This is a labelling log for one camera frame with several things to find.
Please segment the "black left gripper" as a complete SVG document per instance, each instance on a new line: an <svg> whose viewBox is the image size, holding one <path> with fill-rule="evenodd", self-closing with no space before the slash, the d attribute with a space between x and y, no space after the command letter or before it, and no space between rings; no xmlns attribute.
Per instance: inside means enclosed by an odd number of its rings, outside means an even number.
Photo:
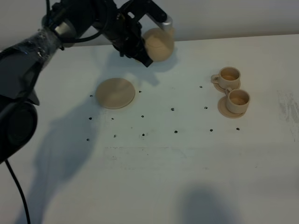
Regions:
<svg viewBox="0 0 299 224"><path fill-rule="evenodd" d="M141 38L140 26L120 10L115 9L109 12L108 26L104 31L104 36L119 51L121 57L133 58L145 67L153 63Z"/></svg>

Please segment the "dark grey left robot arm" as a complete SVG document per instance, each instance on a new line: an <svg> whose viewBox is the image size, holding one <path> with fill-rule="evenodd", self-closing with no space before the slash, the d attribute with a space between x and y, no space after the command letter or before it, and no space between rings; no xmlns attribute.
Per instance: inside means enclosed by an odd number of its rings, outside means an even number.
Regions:
<svg viewBox="0 0 299 224"><path fill-rule="evenodd" d="M7 160L33 136L37 126L34 86L58 49L90 41L90 27L104 35L121 56L152 64L144 46L140 19L163 23L167 14L151 0L130 0L120 8L112 0L62 0L47 6L42 28L0 54L0 159Z"/></svg>

